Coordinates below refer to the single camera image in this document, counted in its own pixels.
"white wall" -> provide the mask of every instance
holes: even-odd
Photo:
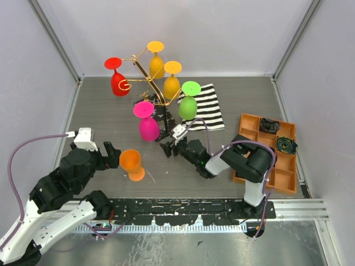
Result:
[[[7,178],[7,161],[21,142],[62,133],[75,81],[31,7],[0,1],[0,236],[19,215]],[[13,177],[23,202],[51,170],[58,140],[33,142],[18,151]]]
[[[262,75],[275,72],[311,0],[49,2],[86,76],[112,75],[108,57],[129,58],[151,40],[185,75]],[[120,71],[140,74],[130,63]]]
[[[355,2],[324,1],[280,77],[312,192],[355,261]]]

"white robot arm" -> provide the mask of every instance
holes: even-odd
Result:
[[[111,202],[102,191],[93,191],[76,209],[44,226],[62,205],[84,189],[95,171],[119,166],[121,151],[113,148],[111,142],[104,142],[108,156],[102,156],[90,128],[67,134],[75,137],[71,152],[61,159],[58,168],[38,181],[29,194],[23,220],[19,217],[0,239],[0,265],[36,265],[42,254],[75,227],[95,217],[110,216]]]

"wine glass base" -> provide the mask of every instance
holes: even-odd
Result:
[[[141,181],[145,176],[145,170],[143,167],[139,168],[138,172],[136,173],[128,173],[129,179],[132,181],[138,182]]]

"yellow wine glass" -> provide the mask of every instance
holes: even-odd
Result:
[[[151,59],[149,63],[149,75],[154,79],[161,79],[164,77],[164,62],[163,60],[158,56],[158,52],[163,51],[164,45],[162,42],[158,42],[157,40],[148,43],[147,45],[148,50],[151,53],[154,53],[153,58]]]
[[[175,99],[179,97],[178,91],[180,90],[180,82],[174,76],[175,74],[179,73],[182,70],[182,66],[177,61],[169,61],[166,62],[164,65],[165,72],[171,74],[164,82],[164,97],[168,98],[169,100],[175,96]]]

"plastic wine glass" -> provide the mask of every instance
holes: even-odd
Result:
[[[145,176],[140,154],[136,150],[126,150],[120,155],[120,166],[132,181],[141,181]]]
[[[161,79],[164,77],[164,61],[158,56],[158,52],[163,51],[164,45],[162,42],[158,42],[157,40],[148,43],[148,50],[151,53],[154,53],[153,58],[149,63],[149,75],[154,77],[154,79]]]
[[[141,138],[145,141],[156,140],[160,135],[159,125],[150,117],[154,113],[154,105],[149,101],[141,101],[134,106],[133,113],[138,118],[141,118],[139,122]]]
[[[181,89],[186,96],[180,102],[179,115],[182,119],[192,120],[197,114],[197,102],[193,96],[201,92],[201,86],[195,81],[187,81]]]
[[[165,72],[171,74],[171,76],[168,77],[164,82],[164,97],[168,99],[172,99],[174,95],[175,98],[179,97],[179,95],[176,93],[180,90],[180,82],[174,75],[181,72],[181,64],[177,61],[166,62],[164,65],[164,70]]]
[[[116,96],[125,96],[129,93],[129,84],[125,80],[125,76],[117,72],[117,68],[122,65],[122,60],[118,57],[111,57],[105,61],[105,67],[107,69],[114,70],[111,78],[112,92]]]

